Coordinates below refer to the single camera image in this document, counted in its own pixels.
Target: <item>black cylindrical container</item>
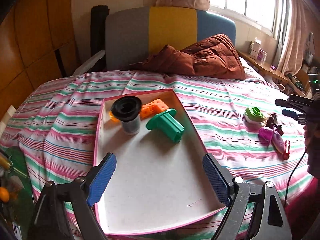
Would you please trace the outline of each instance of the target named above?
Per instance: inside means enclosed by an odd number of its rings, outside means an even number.
[[[134,96],[121,97],[111,106],[111,112],[116,119],[119,119],[124,132],[134,135],[140,130],[141,100]]]

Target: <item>green cylindrical part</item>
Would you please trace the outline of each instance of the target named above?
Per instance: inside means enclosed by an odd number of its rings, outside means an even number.
[[[261,115],[261,112],[260,112],[259,108],[253,107],[252,110],[253,110],[253,112],[254,112],[255,115],[258,115],[258,116]]]
[[[184,127],[174,118],[177,111],[173,108],[156,114],[146,125],[148,130],[160,129],[174,143],[178,143],[184,132]]]

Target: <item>windowsill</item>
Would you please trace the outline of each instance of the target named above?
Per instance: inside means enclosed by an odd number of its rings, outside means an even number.
[[[258,30],[264,32],[265,34],[273,37],[273,34],[272,34],[272,32],[270,30],[268,30],[267,28],[265,28],[265,27],[261,26],[260,24],[256,23],[255,21],[253,21],[249,17],[247,17],[245,15],[242,15],[242,14],[239,14],[239,13],[237,13],[235,11],[232,11],[232,10],[229,10],[229,9],[221,9],[219,7],[210,5],[210,8],[209,8],[208,12],[209,13],[210,12],[217,13],[217,14],[220,14],[222,16],[230,17],[231,19],[246,23],[246,24],[248,24],[248,25],[250,25],[252,27],[255,27]]]

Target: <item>blue headboard panel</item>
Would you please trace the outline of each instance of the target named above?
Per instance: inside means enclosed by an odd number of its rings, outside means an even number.
[[[198,35],[197,41],[201,41],[212,35],[223,33],[236,44],[235,22],[218,14],[197,10]]]

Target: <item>orange fruit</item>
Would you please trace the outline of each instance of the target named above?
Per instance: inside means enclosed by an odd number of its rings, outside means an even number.
[[[9,201],[9,191],[5,187],[0,187],[0,200],[4,203]]]

